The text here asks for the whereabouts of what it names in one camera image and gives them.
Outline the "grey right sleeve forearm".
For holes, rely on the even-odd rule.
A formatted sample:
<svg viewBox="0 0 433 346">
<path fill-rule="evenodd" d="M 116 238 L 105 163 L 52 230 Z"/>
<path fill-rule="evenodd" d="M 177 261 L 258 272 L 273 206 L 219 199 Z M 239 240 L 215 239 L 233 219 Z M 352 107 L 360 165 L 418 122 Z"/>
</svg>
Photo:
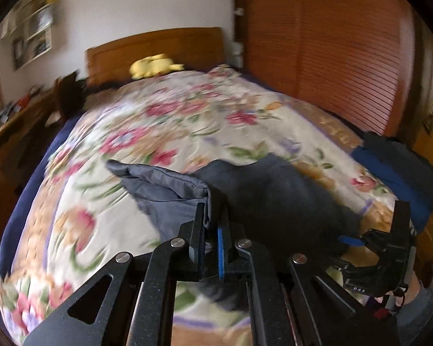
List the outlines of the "grey right sleeve forearm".
<svg viewBox="0 0 433 346">
<path fill-rule="evenodd" d="M 433 291 L 422 288 L 415 299 L 397 313 L 397 332 L 402 345 L 410 345 L 433 316 Z"/>
</svg>

